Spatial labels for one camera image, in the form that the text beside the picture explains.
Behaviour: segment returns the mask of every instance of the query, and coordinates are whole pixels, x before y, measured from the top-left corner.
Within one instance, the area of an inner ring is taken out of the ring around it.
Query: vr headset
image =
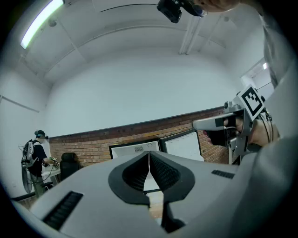
[[[42,131],[42,130],[35,131],[35,132],[34,132],[34,134],[36,135],[36,138],[40,138],[41,136],[44,136],[44,137],[45,137],[45,139],[48,139],[48,136],[47,136],[47,134],[45,134],[45,132],[44,132],[44,131]]]

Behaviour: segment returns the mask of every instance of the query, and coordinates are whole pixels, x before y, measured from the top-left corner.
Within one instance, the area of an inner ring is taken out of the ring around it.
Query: camera
[[[157,4],[157,10],[162,12],[173,23],[179,22],[182,15],[181,7],[193,16],[203,15],[203,10],[195,5],[192,0],[160,0]]]

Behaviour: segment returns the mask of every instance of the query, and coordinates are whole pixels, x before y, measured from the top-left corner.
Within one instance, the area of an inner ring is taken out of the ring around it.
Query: white pipe
[[[37,113],[40,112],[40,111],[38,111],[38,110],[36,110],[36,109],[30,108],[30,107],[25,106],[25,105],[23,105],[23,104],[21,104],[21,103],[18,103],[18,102],[16,102],[16,101],[13,101],[13,100],[11,100],[11,99],[9,99],[9,98],[7,98],[7,97],[4,97],[3,95],[0,95],[0,96],[1,96],[1,99],[4,99],[4,100],[6,100],[6,101],[8,101],[8,102],[11,102],[11,103],[13,103],[13,104],[16,104],[16,105],[18,105],[18,106],[20,106],[20,107],[26,108],[26,109],[28,109],[28,110],[30,110],[30,111],[37,112]]]
[[[97,13],[96,8],[95,8],[94,0],[92,0],[92,4],[93,4],[94,11]]]
[[[188,46],[188,49],[186,51],[186,54],[187,55],[190,53],[190,51],[191,51],[191,49],[192,49],[192,47],[193,47],[193,45],[194,45],[194,43],[196,41],[197,35],[199,34],[199,32],[200,32],[200,30],[202,28],[202,25],[203,25],[203,19],[202,19],[202,17],[199,17],[199,21],[198,21],[198,23],[196,25],[195,33],[193,34],[193,36],[192,36],[192,38],[190,40],[190,44]]]
[[[211,32],[210,32],[208,38],[202,43],[202,45],[200,46],[198,52],[200,52],[200,51],[204,48],[204,46],[209,42],[209,40],[211,39],[211,36],[213,35],[213,33],[214,33],[214,31],[215,31],[215,29],[216,29],[216,27],[217,27],[219,21],[221,20],[222,16],[223,16],[222,14],[219,16],[219,18],[217,19],[216,24],[215,24],[215,25],[213,26],[213,28],[211,29]]]
[[[194,21],[194,16],[190,15],[190,19],[189,19],[188,24],[187,24],[187,29],[186,29],[186,32],[184,34],[184,38],[183,38],[183,41],[182,41],[182,44],[181,44],[181,48],[179,50],[179,54],[182,54],[184,52],[185,44],[186,44],[187,39],[190,36],[190,33],[192,32],[194,22],[195,22]]]

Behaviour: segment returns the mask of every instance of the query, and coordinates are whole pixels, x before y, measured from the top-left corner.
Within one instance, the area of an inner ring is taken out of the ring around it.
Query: ceiling light
[[[63,0],[52,0],[42,11],[38,14],[35,20],[32,22],[31,26],[27,30],[24,38],[20,45],[26,49],[29,45],[30,40],[33,38],[34,34],[37,32],[39,27],[44,23],[44,21],[59,8],[63,5]]]

